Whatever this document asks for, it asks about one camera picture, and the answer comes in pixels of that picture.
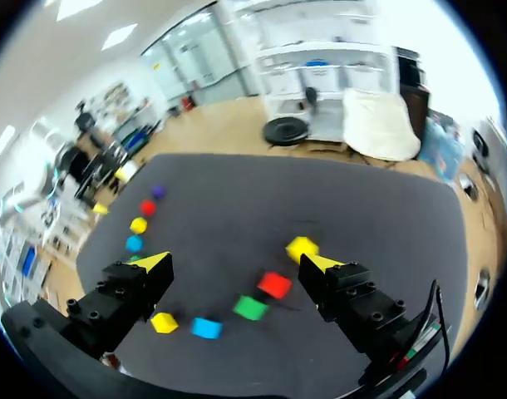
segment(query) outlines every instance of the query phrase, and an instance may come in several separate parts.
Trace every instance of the blue object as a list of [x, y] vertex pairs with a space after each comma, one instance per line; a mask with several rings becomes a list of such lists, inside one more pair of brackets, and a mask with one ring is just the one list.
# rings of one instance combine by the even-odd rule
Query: blue object
[[421, 143], [420, 153], [418, 160], [423, 160], [428, 164], [436, 167], [436, 156], [440, 149], [441, 142], [445, 139], [445, 131], [441, 125], [427, 118], [426, 121], [426, 134], [424, 135], [423, 142]]
[[143, 239], [138, 235], [132, 235], [126, 241], [126, 249], [130, 252], [140, 252], [143, 249]]
[[160, 185], [155, 185], [152, 187], [152, 196], [154, 197], [154, 200], [159, 201], [163, 197], [165, 197], [166, 190], [165, 187], [162, 187]]
[[460, 164], [464, 159], [464, 147], [459, 142], [459, 134], [446, 135], [441, 141], [436, 156], [436, 173], [445, 182], [452, 181], [459, 172]]
[[324, 60], [311, 60], [305, 63], [306, 67], [324, 67], [326, 65], [329, 65], [329, 62]]
[[205, 339], [217, 339], [222, 330], [222, 323], [212, 322], [205, 318], [196, 318], [193, 321], [193, 334]]
[[27, 257], [24, 259], [24, 263], [22, 264], [23, 276], [28, 277], [30, 275], [35, 258], [36, 258], [36, 250], [34, 249], [34, 247], [30, 247], [27, 252]]

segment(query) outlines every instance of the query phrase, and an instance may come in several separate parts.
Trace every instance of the white box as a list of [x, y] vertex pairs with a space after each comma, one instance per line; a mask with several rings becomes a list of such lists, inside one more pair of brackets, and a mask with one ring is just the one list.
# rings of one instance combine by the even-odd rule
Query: white box
[[344, 42], [377, 44], [373, 17], [359, 15], [340, 16], [344, 33]]
[[381, 92], [381, 77], [383, 70], [366, 65], [345, 65], [347, 84], [357, 90]]
[[263, 73], [272, 95], [292, 94], [303, 91], [298, 76], [298, 68], [274, 69]]
[[304, 66], [302, 75], [305, 85], [319, 92], [340, 91], [339, 68], [339, 65]]

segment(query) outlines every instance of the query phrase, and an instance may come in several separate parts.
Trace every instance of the ceiling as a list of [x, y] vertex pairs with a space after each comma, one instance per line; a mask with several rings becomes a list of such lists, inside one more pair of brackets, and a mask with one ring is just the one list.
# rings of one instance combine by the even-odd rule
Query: ceiling
[[[38, 4], [0, 53], [0, 135], [23, 132], [63, 90], [119, 57], [138, 57], [154, 40], [210, 0], [103, 0], [57, 22], [60, 0]], [[138, 23], [128, 39], [102, 51], [109, 34]]]

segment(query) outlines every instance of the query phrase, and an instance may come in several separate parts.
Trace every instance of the red object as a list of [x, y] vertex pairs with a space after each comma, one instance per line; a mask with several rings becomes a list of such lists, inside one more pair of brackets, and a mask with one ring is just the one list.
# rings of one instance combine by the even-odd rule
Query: red object
[[183, 97], [181, 99], [181, 104], [184, 106], [184, 109], [186, 111], [190, 111], [190, 110], [192, 110], [194, 108], [193, 102], [188, 97]]
[[263, 290], [265, 293], [269, 293], [276, 299], [282, 299], [287, 295], [288, 290], [293, 285], [293, 282], [288, 278], [281, 276], [275, 272], [267, 272], [264, 274], [261, 283], [257, 288]]
[[144, 216], [153, 216], [156, 208], [157, 207], [155, 206], [155, 204], [148, 199], [145, 199], [140, 204], [140, 211], [143, 213]]

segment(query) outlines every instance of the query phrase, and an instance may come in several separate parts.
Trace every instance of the desk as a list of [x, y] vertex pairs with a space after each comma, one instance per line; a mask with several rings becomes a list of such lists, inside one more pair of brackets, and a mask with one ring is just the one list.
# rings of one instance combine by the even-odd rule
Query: desk
[[[455, 341], [467, 259], [460, 204], [450, 187], [335, 161], [158, 155], [126, 186], [81, 251], [76, 263], [86, 292], [103, 267], [129, 257], [130, 222], [154, 184], [169, 192], [149, 224], [144, 251], [169, 250], [175, 265], [175, 281], [157, 310], [181, 310], [188, 319], [216, 315], [224, 329], [210, 341], [188, 326], [159, 335], [150, 323], [137, 323], [116, 351], [134, 377], [225, 396], [333, 399], [357, 388], [368, 359], [334, 323], [323, 322], [297, 281], [284, 300], [288, 306], [271, 307], [260, 322], [231, 313], [262, 268], [297, 276], [285, 246], [298, 235], [316, 242], [323, 256], [364, 264], [381, 290], [406, 301], [408, 318], [424, 308], [438, 278]], [[440, 345], [427, 371], [436, 376], [442, 362]]]

